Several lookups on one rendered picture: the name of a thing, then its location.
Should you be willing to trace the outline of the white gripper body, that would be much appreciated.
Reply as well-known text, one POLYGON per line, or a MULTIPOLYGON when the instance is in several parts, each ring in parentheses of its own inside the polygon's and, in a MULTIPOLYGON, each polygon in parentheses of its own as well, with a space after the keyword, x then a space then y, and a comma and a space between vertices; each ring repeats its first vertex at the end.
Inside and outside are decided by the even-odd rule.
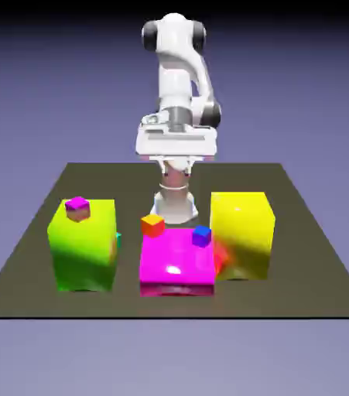
POLYGON ((135 151, 150 157, 211 157, 217 153, 217 130, 184 125, 185 131, 169 131, 168 124, 140 124, 135 151))

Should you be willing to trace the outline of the small orange cube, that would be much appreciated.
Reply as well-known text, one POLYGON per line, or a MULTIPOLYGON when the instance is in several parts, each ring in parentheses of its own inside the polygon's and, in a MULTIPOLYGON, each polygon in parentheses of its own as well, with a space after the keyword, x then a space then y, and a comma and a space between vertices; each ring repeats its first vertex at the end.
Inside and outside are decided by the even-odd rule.
POLYGON ((165 230, 164 218, 150 213, 140 219, 141 232, 146 237, 158 237, 165 230))

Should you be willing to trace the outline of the small blue cube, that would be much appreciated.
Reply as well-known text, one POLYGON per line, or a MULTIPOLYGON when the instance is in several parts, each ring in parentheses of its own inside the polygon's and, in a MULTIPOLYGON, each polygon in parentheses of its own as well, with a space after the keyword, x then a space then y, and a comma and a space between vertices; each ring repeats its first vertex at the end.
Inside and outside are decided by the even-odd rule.
POLYGON ((212 238, 211 229, 202 225, 198 225, 193 229, 192 244, 205 248, 210 244, 212 238))

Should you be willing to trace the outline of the small red cube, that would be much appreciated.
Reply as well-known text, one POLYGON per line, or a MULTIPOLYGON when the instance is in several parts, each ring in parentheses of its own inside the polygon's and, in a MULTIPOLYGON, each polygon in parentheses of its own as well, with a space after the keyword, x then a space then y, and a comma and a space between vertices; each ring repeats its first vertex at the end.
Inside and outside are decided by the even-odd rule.
POLYGON ((214 242, 214 267, 219 275, 228 264, 229 254, 227 248, 219 241, 214 242))

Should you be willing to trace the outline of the small magenta cube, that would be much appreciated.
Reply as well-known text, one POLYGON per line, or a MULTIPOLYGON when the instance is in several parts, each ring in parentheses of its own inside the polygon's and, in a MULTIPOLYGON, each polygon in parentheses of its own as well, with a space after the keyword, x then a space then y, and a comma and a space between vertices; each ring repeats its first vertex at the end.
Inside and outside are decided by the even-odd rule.
POLYGON ((86 220, 91 215, 91 205, 89 200, 82 196, 76 196, 64 203, 67 217, 75 222, 86 220))

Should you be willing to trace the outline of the large yellow box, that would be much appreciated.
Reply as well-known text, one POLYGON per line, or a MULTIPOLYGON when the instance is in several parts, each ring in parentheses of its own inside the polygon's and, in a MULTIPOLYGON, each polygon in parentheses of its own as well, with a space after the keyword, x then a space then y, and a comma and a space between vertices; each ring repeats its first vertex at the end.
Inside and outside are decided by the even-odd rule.
POLYGON ((229 261, 218 280, 268 277, 275 214, 263 192, 212 192, 210 229, 213 245, 221 242, 229 261))

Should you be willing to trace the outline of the large magenta box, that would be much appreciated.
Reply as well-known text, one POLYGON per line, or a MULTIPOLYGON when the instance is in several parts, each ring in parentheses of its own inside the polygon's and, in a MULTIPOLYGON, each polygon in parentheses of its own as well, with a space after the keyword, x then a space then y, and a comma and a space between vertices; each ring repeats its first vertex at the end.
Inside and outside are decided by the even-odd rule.
POLYGON ((139 264, 142 296, 214 293, 214 246, 192 244, 194 228, 169 228, 158 237, 142 240, 139 264))

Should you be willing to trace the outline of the large green box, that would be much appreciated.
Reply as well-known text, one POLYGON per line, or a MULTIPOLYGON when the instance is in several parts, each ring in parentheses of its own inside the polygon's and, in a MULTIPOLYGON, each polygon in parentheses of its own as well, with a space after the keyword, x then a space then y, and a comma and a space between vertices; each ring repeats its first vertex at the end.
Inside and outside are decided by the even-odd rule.
POLYGON ((88 200, 91 215, 67 216, 61 200, 47 228, 53 273, 61 292, 109 292, 115 280, 118 242, 114 200, 88 200))

